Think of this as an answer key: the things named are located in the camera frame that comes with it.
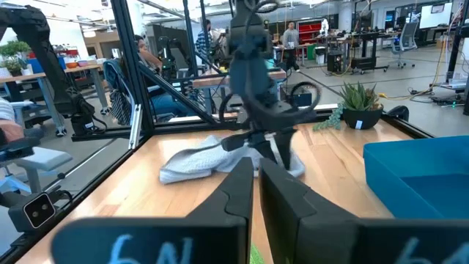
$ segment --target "table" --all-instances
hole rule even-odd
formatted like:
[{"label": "table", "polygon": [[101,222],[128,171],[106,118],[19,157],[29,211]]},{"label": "table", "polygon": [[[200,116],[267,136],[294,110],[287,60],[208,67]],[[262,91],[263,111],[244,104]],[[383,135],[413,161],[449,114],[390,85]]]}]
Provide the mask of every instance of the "table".
[{"label": "table", "polygon": [[[210,76],[218,74],[213,69],[206,71],[202,76]],[[273,91],[280,98],[280,87],[279,84],[287,77],[287,73],[284,70],[270,71],[269,77],[271,77],[276,82],[276,91]],[[229,85],[229,76],[226,77],[214,77],[214,78],[203,78],[193,80],[192,87],[197,89],[202,89],[204,92],[204,101],[205,108],[208,114],[212,113],[212,95],[211,89],[216,89],[217,87],[221,88],[221,98],[225,98],[225,87]]]},{"label": "table", "polygon": [[[89,70],[92,74],[92,78],[95,83],[97,96],[99,97],[101,106],[103,107],[101,109],[101,114],[107,114],[110,112],[111,109],[108,106],[106,94],[105,94],[103,85],[101,84],[101,79],[100,79],[99,72],[98,72],[98,70],[101,67],[102,65],[88,65],[85,67],[76,67],[73,69],[66,69],[64,70],[64,72],[74,73],[74,72],[78,72],[82,70]],[[45,73],[35,73],[35,74],[28,75],[28,76],[0,78],[0,83],[4,83],[5,89],[10,94],[11,91],[9,91],[7,83],[16,82],[16,81],[27,81],[27,80],[32,80],[32,79],[37,79],[37,82],[39,83],[41,92],[43,93],[45,104],[48,109],[48,113],[52,117],[53,123],[56,126],[56,135],[64,136],[66,134],[66,130],[65,130],[64,123],[63,123],[63,118],[61,114],[57,112],[56,107],[53,104],[53,88],[51,86],[51,83],[47,79],[47,76],[45,75]]]},{"label": "table", "polygon": [[[306,166],[300,179],[331,202],[360,217],[391,218],[391,213],[365,181],[363,145],[409,139],[380,120],[374,128],[312,131],[312,124],[299,125],[292,147]],[[161,217],[186,216],[204,201],[226,174],[162,185],[158,169],[176,152],[197,145],[208,135],[228,136],[232,131],[205,131],[153,136],[123,165],[101,183],[59,225],[27,252],[17,264],[52,263],[50,242],[64,224],[92,216]],[[266,264],[272,263],[259,202],[259,183],[254,180],[251,240]]]}]

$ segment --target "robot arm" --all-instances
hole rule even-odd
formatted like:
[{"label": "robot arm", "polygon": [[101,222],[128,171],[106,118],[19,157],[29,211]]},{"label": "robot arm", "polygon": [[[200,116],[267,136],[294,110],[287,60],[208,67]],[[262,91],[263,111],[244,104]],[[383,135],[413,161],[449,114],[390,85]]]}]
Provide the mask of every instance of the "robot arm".
[{"label": "robot arm", "polygon": [[54,90],[53,102],[60,114],[72,116],[74,121],[83,125],[77,136],[90,127],[95,108],[87,103],[80,92],[67,80],[56,54],[49,42],[51,30],[44,14],[29,5],[24,8],[10,9],[0,7],[0,28],[11,27],[18,39],[28,43]]}]

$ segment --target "person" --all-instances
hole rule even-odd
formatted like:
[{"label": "person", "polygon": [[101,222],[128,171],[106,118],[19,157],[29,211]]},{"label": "person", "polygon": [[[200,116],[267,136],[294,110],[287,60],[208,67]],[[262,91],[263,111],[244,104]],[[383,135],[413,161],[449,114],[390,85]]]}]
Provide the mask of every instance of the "person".
[{"label": "person", "polygon": [[156,66],[156,68],[161,70],[161,67],[163,67],[163,63],[159,60],[159,58],[153,56],[153,54],[148,51],[147,45],[145,45],[144,38],[137,34],[133,37],[137,42],[137,46],[139,47],[141,57],[145,59],[146,62],[153,64],[154,66]]},{"label": "person", "polygon": [[300,34],[295,29],[295,22],[288,23],[288,29],[284,33],[284,49],[287,55],[287,69],[293,67],[297,73],[300,72],[300,67],[296,64],[296,48],[300,43]]},{"label": "person", "polygon": [[210,61],[210,47],[212,46],[213,42],[213,37],[210,34],[210,30],[212,29],[210,20],[205,20],[205,27],[207,28],[208,43],[205,43],[204,30],[201,30],[197,35],[196,49],[202,57]]},{"label": "person", "polygon": [[[135,41],[137,42],[137,46],[139,47],[141,59],[144,59],[146,62],[151,62],[152,64],[155,64],[157,67],[161,68],[161,66],[163,65],[162,62],[158,58],[153,56],[153,54],[151,54],[149,51],[147,51],[145,47],[145,42],[143,41],[143,37],[140,37],[139,35],[135,35],[134,37]],[[124,58],[120,60],[120,67],[125,75],[125,78],[128,79],[127,65]],[[146,87],[153,87],[157,85],[152,79],[146,76],[144,76],[144,83]],[[168,94],[164,89],[160,88],[153,90],[150,93],[150,97],[150,101],[153,105],[153,109],[155,110],[156,115],[167,113],[173,113],[178,117],[196,115],[196,113],[194,113],[186,105],[182,104],[179,101],[174,101],[173,97]]]},{"label": "person", "polygon": [[0,128],[6,139],[5,143],[24,137],[23,128],[15,122],[13,107],[3,98],[0,98]]}]

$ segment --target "trash can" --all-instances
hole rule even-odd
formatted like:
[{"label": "trash can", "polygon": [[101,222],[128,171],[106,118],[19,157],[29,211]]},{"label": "trash can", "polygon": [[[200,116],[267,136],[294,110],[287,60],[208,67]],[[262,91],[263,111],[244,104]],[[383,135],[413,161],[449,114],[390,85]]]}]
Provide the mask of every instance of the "trash can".
[{"label": "trash can", "polygon": [[308,46],[308,60],[314,60],[314,49],[316,48],[316,44]]},{"label": "trash can", "polygon": [[319,65],[324,64],[325,47],[316,47],[314,48],[314,52],[316,54],[316,63]]}]

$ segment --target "white towel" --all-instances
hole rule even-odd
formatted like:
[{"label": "white towel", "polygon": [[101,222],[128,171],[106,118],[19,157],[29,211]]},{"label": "white towel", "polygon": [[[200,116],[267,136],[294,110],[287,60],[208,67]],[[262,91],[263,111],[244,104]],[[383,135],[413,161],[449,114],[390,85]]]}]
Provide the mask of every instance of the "white towel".
[{"label": "white towel", "polygon": [[[267,136],[266,138],[270,140],[270,146],[272,147],[276,160],[283,166],[273,137]],[[208,136],[198,147],[181,150],[174,154],[160,169],[160,182],[167,184],[207,177],[210,176],[213,171],[231,172],[243,157],[252,158],[254,168],[256,168],[254,177],[257,177],[259,159],[262,157],[257,150],[245,144],[237,150],[227,152],[221,147],[220,142],[221,139],[216,136]],[[304,172],[304,164],[298,156],[291,151],[289,173],[294,177],[298,177]]]}]

